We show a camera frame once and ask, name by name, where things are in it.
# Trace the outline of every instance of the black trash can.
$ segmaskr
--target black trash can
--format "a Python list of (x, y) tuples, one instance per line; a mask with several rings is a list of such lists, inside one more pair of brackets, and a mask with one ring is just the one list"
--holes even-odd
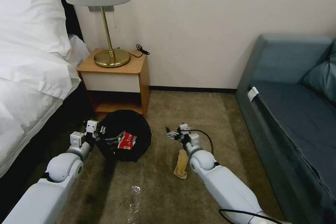
[[(152, 133), (146, 119), (133, 110), (109, 113), (100, 125), (106, 127), (106, 131), (99, 134), (96, 145), (107, 159), (136, 162), (151, 144)], [(123, 137), (131, 138), (130, 146), (122, 148)]]

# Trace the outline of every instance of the black power cable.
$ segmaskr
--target black power cable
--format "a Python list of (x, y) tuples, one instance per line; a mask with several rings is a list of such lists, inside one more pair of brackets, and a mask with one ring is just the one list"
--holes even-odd
[(214, 154), (214, 145), (212, 144), (212, 140), (211, 140), (211, 138), (209, 137), (209, 135), (207, 134), (207, 133), (205, 133), (204, 131), (202, 131), (202, 130), (198, 130), (198, 129), (188, 129), (188, 130), (181, 130), (181, 131), (198, 131), (198, 132), (201, 132), (201, 133), (203, 133), (204, 135), (206, 135), (207, 137), (208, 137), (208, 139), (209, 139), (209, 142), (210, 142), (210, 145), (211, 145), (211, 154), (213, 155)]
[(266, 220), (272, 221), (272, 222), (274, 222), (276, 224), (282, 224), (280, 221), (278, 221), (276, 219), (273, 219), (271, 217), (259, 215), (259, 214), (256, 214), (256, 213), (254, 214), (254, 213), (251, 213), (251, 212), (245, 212), (245, 211), (233, 210), (233, 209), (225, 209), (225, 208), (219, 209), (218, 212), (230, 224), (237, 224), (237, 223), (234, 223), (234, 222), (230, 221), (228, 218), (225, 217), (225, 215), (222, 212), (233, 212), (233, 213), (237, 213), (237, 214), (240, 214), (240, 213), (241, 214), (247, 214), (247, 215), (252, 215), (252, 216), (256, 216), (256, 217), (259, 217), (259, 218), (262, 218), (262, 219), (266, 219)]
[(136, 56), (136, 55), (134, 55), (134, 54), (132, 54), (132, 53), (130, 53), (130, 52), (129, 52), (129, 54), (133, 55), (133, 56), (136, 57), (136, 58), (140, 58), (143, 54), (150, 55), (150, 52), (144, 50), (140, 44), (137, 44), (137, 45), (136, 45), (136, 49), (137, 49), (138, 51), (141, 52), (141, 55), (140, 55), (140, 56)]

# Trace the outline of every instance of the white wall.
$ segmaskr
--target white wall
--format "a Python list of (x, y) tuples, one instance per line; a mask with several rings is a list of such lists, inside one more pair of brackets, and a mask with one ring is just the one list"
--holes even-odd
[[(260, 33), (336, 35), (335, 0), (132, 0), (115, 9), (112, 43), (151, 52), (151, 85), (236, 88)], [(107, 47), (100, 14), (76, 11), (89, 48)]]

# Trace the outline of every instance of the wooden nightstand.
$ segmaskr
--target wooden nightstand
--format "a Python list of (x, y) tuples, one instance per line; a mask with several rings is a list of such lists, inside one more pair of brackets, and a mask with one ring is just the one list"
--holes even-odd
[[(119, 109), (134, 110), (146, 116), (149, 102), (147, 56), (136, 58), (131, 55), (126, 65), (103, 68), (94, 61), (95, 54), (100, 50), (94, 50), (77, 69), (97, 116)], [(137, 50), (129, 52), (141, 55)]]

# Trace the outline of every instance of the teal sofa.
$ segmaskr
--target teal sofa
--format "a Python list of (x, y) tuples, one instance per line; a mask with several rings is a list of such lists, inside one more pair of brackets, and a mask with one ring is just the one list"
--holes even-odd
[[(303, 85), (334, 50), (326, 36), (262, 34), (236, 99), (285, 218), (336, 223), (336, 106)], [(256, 87), (252, 101), (247, 93)]]

